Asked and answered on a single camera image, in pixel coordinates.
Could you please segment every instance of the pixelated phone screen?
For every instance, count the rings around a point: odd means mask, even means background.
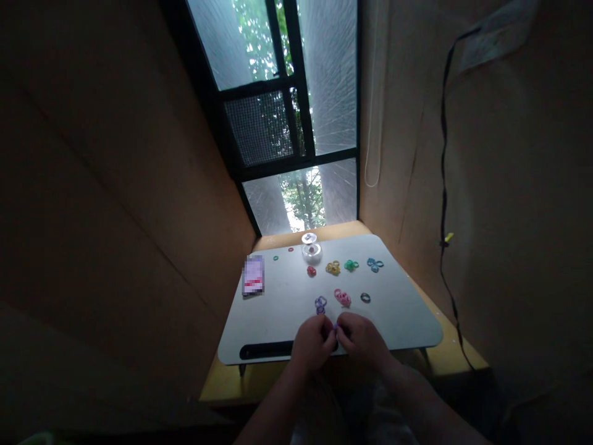
[[[264,259],[247,258],[243,268],[243,295],[256,295],[264,290]]]

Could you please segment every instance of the person's hands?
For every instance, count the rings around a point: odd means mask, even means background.
[[[342,312],[338,317],[337,337],[352,358],[376,371],[387,366],[393,358],[375,325],[363,316]]]
[[[329,358],[336,342],[331,320],[323,314],[312,316],[298,328],[290,362],[307,374],[318,370]]]

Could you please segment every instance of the green foliage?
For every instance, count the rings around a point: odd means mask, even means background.
[[[264,0],[233,0],[233,7],[237,15],[240,31],[245,37],[246,50],[249,54],[250,69],[253,81],[273,78],[278,71],[271,32],[267,20],[267,10]],[[290,43],[284,7],[281,2],[276,4],[276,15],[280,28],[280,39],[284,53],[284,63],[288,75],[294,74]],[[305,141],[301,125],[301,113],[298,107],[297,94],[291,91],[292,106],[295,112],[296,127],[298,129],[299,151],[305,153]],[[260,113],[267,121],[267,136],[270,150],[280,155],[286,155],[290,146],[290,132],[288,127],[278,131],[278,110],[284,108],[282,94],[274,95],[274,103],[260,104]],[[314,167],[307,170],[293,171],[278,176],[280,189],[285,207],[292,209],[295,217],[301,220],[305,230],[322,227],[326,224],[321,189],[321,176]]]
[[[305,230],[326,225],[319,170],[314,167],[279,175],[284,202],[295,217],[305,224]]]

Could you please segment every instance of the person's leg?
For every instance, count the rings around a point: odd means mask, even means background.
[[[369,445],[418,445],[395,402],[380,381],[375,385],[373,407],[367,427]]]
[[[348,431],[332,388],[319,375],[311,378],[299,404],[291,445],[347,445]]]

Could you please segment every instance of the white table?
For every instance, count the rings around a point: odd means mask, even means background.
[[[322,258],[314,265],[317,275],[307,274],[302,245],[253,252],[251,256],[264,258],[264,293],[251,297],[242,295],[239,280],[230,308],[218,357],[225,365],[289,360],[290,355],[243,360],[241,349],[246,345],[276,344],[294,340],[300,325],[316,314],[315,299],[327,299],[326,315],[333,323],[341,312],[353,312],[369,318],[383,336],[390,350],[432,347],[443,338],[439,322],[426,307],[410,280],[383,244],[371,234],[321,242]],[[371,271],[367,259],[383,261],[378,273]],[[340,262],[341,272],[334,276],[326,272],[326,265]],[[353,272],[344,267],[347,260],[360,266]],[[342,307],[334,297],[334,290],[347,292],[352,303]],[[360,295],[371,296],[364,303]],[[342,346],[332,355],[344,355]]]

